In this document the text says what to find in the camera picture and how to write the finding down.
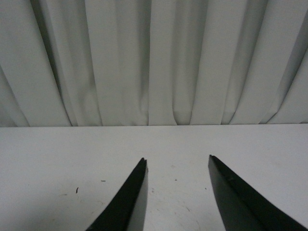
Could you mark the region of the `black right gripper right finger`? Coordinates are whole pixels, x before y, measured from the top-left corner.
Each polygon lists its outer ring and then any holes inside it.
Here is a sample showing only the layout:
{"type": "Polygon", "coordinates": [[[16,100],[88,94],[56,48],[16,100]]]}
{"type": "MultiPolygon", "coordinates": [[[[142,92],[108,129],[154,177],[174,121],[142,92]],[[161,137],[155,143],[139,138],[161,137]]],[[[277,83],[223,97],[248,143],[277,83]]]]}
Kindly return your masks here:
{"type": "Polygon", "coordinates": [[[215,200],[227,231],[306,231],[216,156],[208,169],[215,200]]]}

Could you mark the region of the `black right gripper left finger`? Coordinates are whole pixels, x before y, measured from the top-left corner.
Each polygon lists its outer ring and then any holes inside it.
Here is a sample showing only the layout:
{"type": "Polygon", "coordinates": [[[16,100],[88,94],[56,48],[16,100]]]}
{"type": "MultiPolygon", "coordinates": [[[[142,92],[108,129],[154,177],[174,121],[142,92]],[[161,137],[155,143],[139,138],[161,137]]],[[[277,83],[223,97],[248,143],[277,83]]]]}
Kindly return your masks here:
{"type": "Polygon", "coordinates": [[[147,208],[147,160],[141,158],[88,231],[142,231],[147,208]]]}

